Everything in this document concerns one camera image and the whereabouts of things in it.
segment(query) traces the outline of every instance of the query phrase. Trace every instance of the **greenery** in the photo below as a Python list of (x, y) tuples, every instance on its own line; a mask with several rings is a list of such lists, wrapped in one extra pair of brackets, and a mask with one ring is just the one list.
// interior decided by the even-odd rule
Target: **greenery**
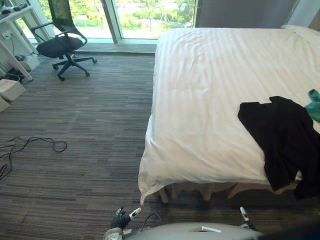
[(124, 15), (122, 21), (121, 21), (121, 27), (125, 30), (134, 30), (134, 29), (140, 29), (142, 26), (141, 22), (137, 21), (137, 18), (134, 17), (132, 14), (126, 14)]
[[(44, 15), (51, 21), (48, 0), (38, 0)], [(123, 30), (147, 28), (153, 31), (155, 23), (162, 31), (189, 27), (193, 23), (195, 0), (115, 0)], [(107, 25), (101, 0), (69, 0), (73, 22), (79, 27)], [(139, 10), (128, 13), (127, 4), (138, 5)]]

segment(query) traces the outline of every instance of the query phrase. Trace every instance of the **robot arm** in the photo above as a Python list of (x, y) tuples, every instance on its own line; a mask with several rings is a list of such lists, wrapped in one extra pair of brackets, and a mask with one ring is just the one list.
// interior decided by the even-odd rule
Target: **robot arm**
[(122, 240), (123, 239), (123, 229), (128, 225), (128, 223), (139, 213), (141, 213), (141, 207), (134, 210), (129, 215), (125, 215), (126, 212), (123, 211), (123, 207), (119, 208), (112, 219), (110, 229), (104, 234), (103, 240)]

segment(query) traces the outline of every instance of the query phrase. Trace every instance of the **power outlet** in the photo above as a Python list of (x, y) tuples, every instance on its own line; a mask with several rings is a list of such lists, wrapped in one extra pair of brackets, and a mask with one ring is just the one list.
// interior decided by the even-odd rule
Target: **power outlet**
[(12, 33), (11, 30), (7, 30), (4, 33), (2, 33), (2, 37), (4, 38), (4, 40), (11, 38), (13, 35), (14, 34)]

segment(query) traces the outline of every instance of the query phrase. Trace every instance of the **mattress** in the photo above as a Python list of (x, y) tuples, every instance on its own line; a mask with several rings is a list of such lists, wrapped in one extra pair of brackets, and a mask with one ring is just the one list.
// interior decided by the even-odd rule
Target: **mattress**
[[(317, 32), (186, 28), (159, 38), (138, 185), (145, 197), (192, 182), (268, 185), (264, 153), (239, 121), (242, 102), (305, 106), (320, 89)], [(320, 132), (320, 124), (313, 127)]]

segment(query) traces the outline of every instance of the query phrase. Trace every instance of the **cardboard box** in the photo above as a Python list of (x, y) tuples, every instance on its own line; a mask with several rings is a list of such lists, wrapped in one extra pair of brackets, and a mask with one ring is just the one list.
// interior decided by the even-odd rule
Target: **cardboard box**
[(25, 91), (26, 89), (18, 81), (0, 80), (0, 97), (5, 100), (14, 101)]
[(3, 100), (2, 97), (0, 97), (0, 113), (9, 106), (10, 104)]

